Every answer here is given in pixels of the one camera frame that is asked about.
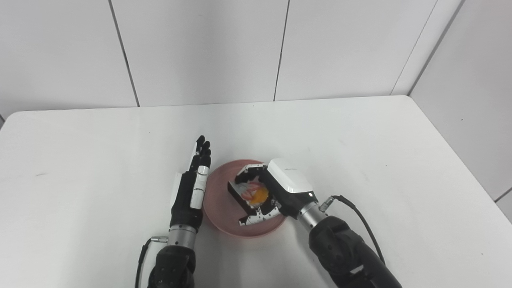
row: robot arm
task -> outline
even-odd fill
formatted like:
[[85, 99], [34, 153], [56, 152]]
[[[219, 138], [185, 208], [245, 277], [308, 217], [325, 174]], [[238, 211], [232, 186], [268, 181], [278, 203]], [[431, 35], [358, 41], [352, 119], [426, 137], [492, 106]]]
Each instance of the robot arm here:
[[299, 220], [309, 232], [309, 248], [338, 287], [401, 288], [383, 260], [346, 222], [324, 213], [332, 198], [321, 208], [313, 187], [299, 170], [278, 158], [267, 166], [245, 167], [235, 182], [246, 182], [256, 176], [279, 202], [279, 211]]
[[189, 170], [181, 175], [171, 209], [167, 246], [160, 250], [151, 271], [149, 288], [194, 288], [196, 234], [203, 220], [204, 190], [211, 163], [210, 142], [199, 137]]

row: pink bowl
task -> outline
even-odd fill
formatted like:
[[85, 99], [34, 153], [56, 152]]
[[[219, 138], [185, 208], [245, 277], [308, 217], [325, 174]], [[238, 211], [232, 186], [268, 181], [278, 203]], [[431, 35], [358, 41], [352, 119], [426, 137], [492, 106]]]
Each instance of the pink bowl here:
[[237, 173], [247, 164], [262, 163], [242, 159], [228, 162], [215, 169], [208, 177], [203, 201], [203, 211], [220, 231], [240, 238], [257, 238], [275, 231], [286, 217], [278, 215], [270, 220], [249, 226], [238, 225], [245, 211], [227, 191], [228, 181], [234, 181]]

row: black cable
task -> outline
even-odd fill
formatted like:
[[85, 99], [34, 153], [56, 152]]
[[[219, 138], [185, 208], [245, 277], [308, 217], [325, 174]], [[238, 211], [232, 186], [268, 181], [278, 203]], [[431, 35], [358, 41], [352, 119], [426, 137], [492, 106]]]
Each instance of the black cable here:
[[144, 258], [146, 257], [146, 251], [150, 247], [151, 238], [146, 241], [146, 244], [142, 246], [139, 255], [139, 264], [137, 265], [137, 274], [135, 275], [135, 288], [139, 288], [140, 281], [140, 271], [142, 270], [142, 263], [144, 262]]
[[361, 212], [356, 208], [354, 203], [352, 203], [350, 200], [348, 200], [347, 198], [343, 197], [342, 195], [339, 195], [339, 196], [334, 196], [333, 195], [332, 198], [334, 198], [334, 199], [342, 202], [343, 204], [347, 205], [352, 210], [354, 210], [354, 212], [359, 216], [359, 218], [361, 219], [362, 223], [365, 225], [365, 228], [368, 231], [368, 234], [370, 234], [370, 238], [372, 238], [373, 245], [375, 246], [375, 249], [377, 250], [377, 254], [379, 255], [380, 260], [385, 264], [386, 262], [384, 262], [384, 256], [382, 255], [382, 252], [380, 251], [380, 247], [379, 247], [379, 244], [377, 243], [377, 239], [375, 239], [375, 236], [373, 235], [373, 232], [370, 229], [370, 225], [368, 225], [368, 222], [366, 222], [366, 219], [363, 217]]

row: white table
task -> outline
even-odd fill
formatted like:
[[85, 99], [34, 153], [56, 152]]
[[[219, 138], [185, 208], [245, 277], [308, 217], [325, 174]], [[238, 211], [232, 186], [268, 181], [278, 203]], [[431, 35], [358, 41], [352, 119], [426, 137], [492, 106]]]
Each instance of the white table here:
[[[410, 98], [382, 96], [16, 113], [0, 131], [0, 287], [131, 287], [200, 134], [213, 168], [286, 157], [319, 199], [351, 199], [403, 287], [512, 283], [512, 225]], [[293, 219], [252, 240], [205, 219], [196, 252], [198, 288], [334, 287]]]

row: white panel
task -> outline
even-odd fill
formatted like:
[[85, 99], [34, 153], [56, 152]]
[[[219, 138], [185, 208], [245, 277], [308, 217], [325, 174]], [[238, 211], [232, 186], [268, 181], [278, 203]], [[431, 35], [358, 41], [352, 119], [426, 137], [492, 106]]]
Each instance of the white panel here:
[[512, 2], [467, 0], [412, 92], [493, 199], [512, 187]]
[[408, 94], [461, 0], [438, 0], [398, 78], [392, 95]]
[[435, 3], [292, 1], [276, 100], [389, 95]]
[[0, 2], [0, 113], [134, 106], [107, 0]]
[[287, 0], [114, 0], [142, 106], [272, 101]]
[[505, 195], [505, 197], [501, 198], [496, 204], [503, 214], [512, 222], [512, 193]]

